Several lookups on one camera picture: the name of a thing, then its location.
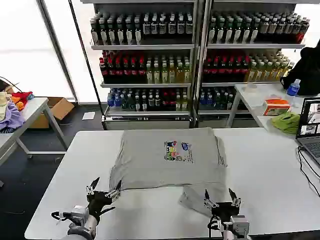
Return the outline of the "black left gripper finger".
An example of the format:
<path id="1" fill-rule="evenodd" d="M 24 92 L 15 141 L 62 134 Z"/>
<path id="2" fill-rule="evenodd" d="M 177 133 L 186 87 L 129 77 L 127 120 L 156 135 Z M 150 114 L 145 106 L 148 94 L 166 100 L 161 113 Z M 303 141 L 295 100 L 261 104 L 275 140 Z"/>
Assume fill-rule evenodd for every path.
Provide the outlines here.
<path id="1" fill-rule="evenodd" d="M 86 186 L 86 192 L 87 192 L 88 195 L 93 195 L 94 194 L 94 190 L 95 190 L 96 186 L 98 185 L 99 180 L 100 180 L 100 177 L 97 177 L 95 180 L 93 180 L 91 182 L 90 185 Z"/>
<path id="2" fill-rule="evenodd" d="M 121 186 L 122 186 L 122 180 L 118 182 L 118 184 L 112 191 L 105 194 L 105 197 L 110 199 L 111 201 L 115 201 L 116 199 L 118 199 L 121 195 Z"/>

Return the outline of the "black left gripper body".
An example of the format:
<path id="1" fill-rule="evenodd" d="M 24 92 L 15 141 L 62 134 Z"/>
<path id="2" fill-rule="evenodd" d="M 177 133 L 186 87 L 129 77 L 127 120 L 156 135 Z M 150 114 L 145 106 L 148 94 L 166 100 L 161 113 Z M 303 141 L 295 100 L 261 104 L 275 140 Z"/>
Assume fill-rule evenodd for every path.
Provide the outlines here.
<path id="1" fill-rule="evenodd" d="M 88 210 L 89 214 L 94 217 L 100 217 L 104 213 L 107 213 L 113 209 L 113 207 L 106 208 L 103 210 L 105 206 L 110 206 L 112 204 L 112 200 L 105 197 L 106 192 L 103 191 L 94 191 L 94 194 L 87 194 L 86 198 L 88 201 Z"/>

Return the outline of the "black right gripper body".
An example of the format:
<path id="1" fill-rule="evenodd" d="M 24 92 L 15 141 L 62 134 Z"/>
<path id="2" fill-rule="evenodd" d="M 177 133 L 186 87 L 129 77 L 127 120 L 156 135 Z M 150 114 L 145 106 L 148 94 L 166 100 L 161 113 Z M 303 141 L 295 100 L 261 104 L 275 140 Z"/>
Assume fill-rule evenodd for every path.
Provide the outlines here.
<path id="1" fill-rule="evenodd" d="M 232 202 L 218 202 L 218 206 L 211 208 L 211 214 L 221 221 L 230 221 L 232 216 L 237 216 L 240 212 L 240 207 L 232 204 Z"/>

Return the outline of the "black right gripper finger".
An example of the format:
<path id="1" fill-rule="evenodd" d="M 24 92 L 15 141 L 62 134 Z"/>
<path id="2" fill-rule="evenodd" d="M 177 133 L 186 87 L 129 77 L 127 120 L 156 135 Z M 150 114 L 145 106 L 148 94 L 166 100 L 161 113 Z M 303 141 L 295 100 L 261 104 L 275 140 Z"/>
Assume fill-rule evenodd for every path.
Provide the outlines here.
<path id="1" fill-rule="evenodd" d="M 204 205 L 207 208 L 219 208 L 220 207 L 218 203 L 216 203 L 210 199 L 210 195 L 209 195 L 207 189 L 205 189 L 205 194 L 204 194 Z"/>
<path id="2" fill-rule="evenodd" d="M 236 193 L 231 190 L 230 188 L 228 189 L 230 197 L 232 199 L 232 206 L 234 207 L 240 207 L 240 205 L 242 204 L 242 199 L 240 197 L 237 197 Z"/>

